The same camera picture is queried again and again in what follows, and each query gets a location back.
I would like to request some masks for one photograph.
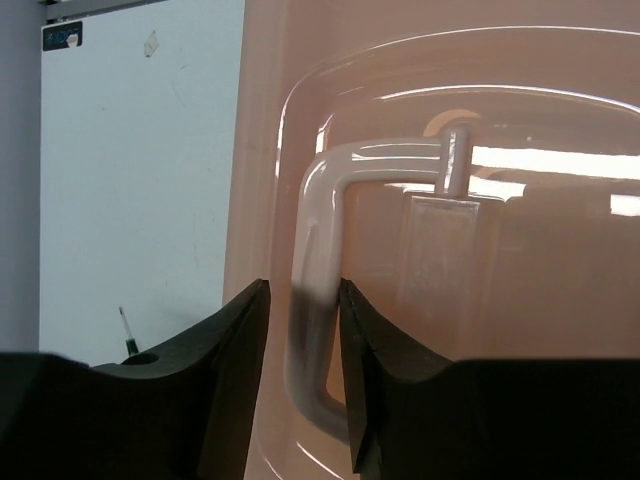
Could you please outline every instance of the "black label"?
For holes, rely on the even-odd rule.
[[[82,22],[54,25],[42,30],[42,50],[61,50],[82,45]]]

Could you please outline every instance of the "metal frame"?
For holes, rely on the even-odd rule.
[[[42,3],[47,5],[47,21],[51,23],[163,1],[165,0],[68,0],[52,3],[51,0],[44,0]]]

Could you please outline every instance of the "curved handle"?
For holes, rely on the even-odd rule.
[[[356,182],[430,183],[466,195],[471,154],[466,130],[445,140],[388,139],[343,145],[318,155],[298,203],[285,378],[298,410],[348,443],[345,406],[327,392],[342,266],[344,194]]]

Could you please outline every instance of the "translucent plastic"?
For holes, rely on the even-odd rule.
[[[452,358],[640,354],[638,32],[634,0],[247,1],[225,297],[273,292],[247,479],[356,478],[284,374],[300,184],[340,145],[471,131],[455,209],[346,192],[342,275],[405,331]]]

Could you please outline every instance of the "white board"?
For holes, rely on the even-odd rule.
[[[221,306],[243,13],[169,0],[43,53],[41,350],[121,361],[120,305],[141,349]]]

